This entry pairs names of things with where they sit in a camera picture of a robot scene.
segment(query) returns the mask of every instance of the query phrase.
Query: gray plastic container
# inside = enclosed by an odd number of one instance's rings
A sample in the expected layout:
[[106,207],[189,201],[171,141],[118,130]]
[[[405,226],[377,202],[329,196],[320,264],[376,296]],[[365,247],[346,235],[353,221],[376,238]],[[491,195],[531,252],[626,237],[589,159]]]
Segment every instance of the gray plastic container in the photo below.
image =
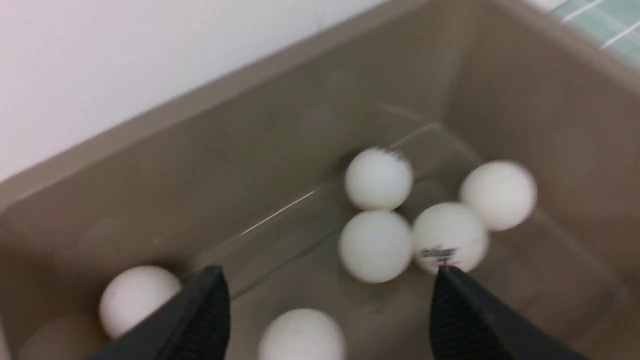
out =
[[486,160],[538,181],[539,209],[471,274],[596,359],[635,359],[640,78],[514,0],[385,3],[0,184],[0,315],[14,357],[81,359],[107,339],[116,274],[223,265],[229,360],[280,313],[315,307],[350,359],[429,359],[433,276],[379,285],[340,267],[348,161],[413,163],[407,217],[455,199]]

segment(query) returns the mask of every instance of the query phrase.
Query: printed logo on ball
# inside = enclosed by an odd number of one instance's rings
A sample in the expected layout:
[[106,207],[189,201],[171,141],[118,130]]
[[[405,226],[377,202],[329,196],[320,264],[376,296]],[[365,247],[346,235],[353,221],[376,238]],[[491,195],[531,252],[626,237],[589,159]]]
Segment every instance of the printed logo on ball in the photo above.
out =
[[429,258],[434,263],[434,266],[442,266],[442,265],[455,265],[456,262],[453,261],[453,257],[456,255],[456,252],[459,248],[453,247],[450,249],[442,249],[440,245],[432,248],[425,248],[420,250],[420,258]]

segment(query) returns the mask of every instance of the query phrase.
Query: white ball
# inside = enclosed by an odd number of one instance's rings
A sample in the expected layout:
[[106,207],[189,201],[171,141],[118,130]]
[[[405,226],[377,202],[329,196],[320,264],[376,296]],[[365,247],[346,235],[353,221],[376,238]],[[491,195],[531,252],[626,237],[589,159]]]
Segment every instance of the white ball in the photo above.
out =
[[411,226],[397,213],[364,211],[342,230],[338,256],[344,268],[360,281],[389,281],[411,263],[411,237]]
[[393,210],[411,192],[413,170],[399,152],[370,148],[356,156],[344,179],[349,200],[362,210]]
[[100,300],[100,320],[115,339],[160,308],[180,291],[180,281],[156,266],[129,269],[111,281]]
[[478,167],[460,188],[460,200],[475,210],[494,231],[510,229],[529,217],[537,195],[536,181],[531,173],[506,160]]
[[262,335],[259,360],[343,360],[346,342],[340,326],[313,309],[280,315]]
[[484,259],[489,234],[468,206],[443,202],[423,211],[413,223],[413,251],[417,264],[433,274],[442,265],[468,272]]

